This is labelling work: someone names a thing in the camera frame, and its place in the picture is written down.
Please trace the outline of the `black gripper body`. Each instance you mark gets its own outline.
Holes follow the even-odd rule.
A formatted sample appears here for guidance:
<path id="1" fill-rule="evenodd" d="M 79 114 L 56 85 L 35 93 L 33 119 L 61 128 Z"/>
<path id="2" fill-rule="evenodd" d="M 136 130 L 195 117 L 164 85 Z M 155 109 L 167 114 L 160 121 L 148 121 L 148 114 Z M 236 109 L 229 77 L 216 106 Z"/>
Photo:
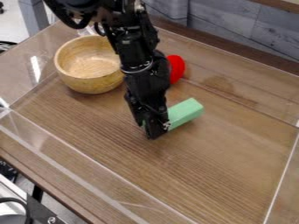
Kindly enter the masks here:
<path id="1" fill-rule="evenodd" d="M 153 100 L 165 98 L 171 86 L 169 63 L 152 62 L 148 65 L 121 66 L 125 75 L 127 93 L 129 93 L 145 108 Z"/>

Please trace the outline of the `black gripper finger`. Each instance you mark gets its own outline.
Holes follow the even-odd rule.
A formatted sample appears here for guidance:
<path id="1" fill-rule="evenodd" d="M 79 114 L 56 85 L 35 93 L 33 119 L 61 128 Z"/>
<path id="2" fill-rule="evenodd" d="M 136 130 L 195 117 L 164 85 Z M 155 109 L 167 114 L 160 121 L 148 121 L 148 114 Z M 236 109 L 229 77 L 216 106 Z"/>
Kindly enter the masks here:
<path id="1" fill-rule="evenodd" d="M 148 111 L 144 114 L 144 131 L 148 139 L 156 139 L 167 131 L 169 127 L 168 113 L 155 113 Z"/>
<path id="2" fill-rule="evenodd" d="M 135 118 L 135 122 L 137 126 L 141 127 L 144 125 L 145 109 L 137 99 L 129 93 L 125 93 L 125 102 Z"/>

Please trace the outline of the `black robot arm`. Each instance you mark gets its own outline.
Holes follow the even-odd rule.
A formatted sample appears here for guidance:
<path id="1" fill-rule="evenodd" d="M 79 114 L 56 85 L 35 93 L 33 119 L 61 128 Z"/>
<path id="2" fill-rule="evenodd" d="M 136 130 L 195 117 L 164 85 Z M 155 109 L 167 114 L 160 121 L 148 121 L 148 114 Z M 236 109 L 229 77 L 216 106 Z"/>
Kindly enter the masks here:
<path id="1" fill-rule="evenodd" d="M 165 92 L 171 86 L 169 62 L 156 49 L 160 42 L 141 0 L 43 0 L 72 29 L 92 25 L 107 37 L 120 58 L 125 102 L 147 137 L 156 139 L 169 128 Z"/>

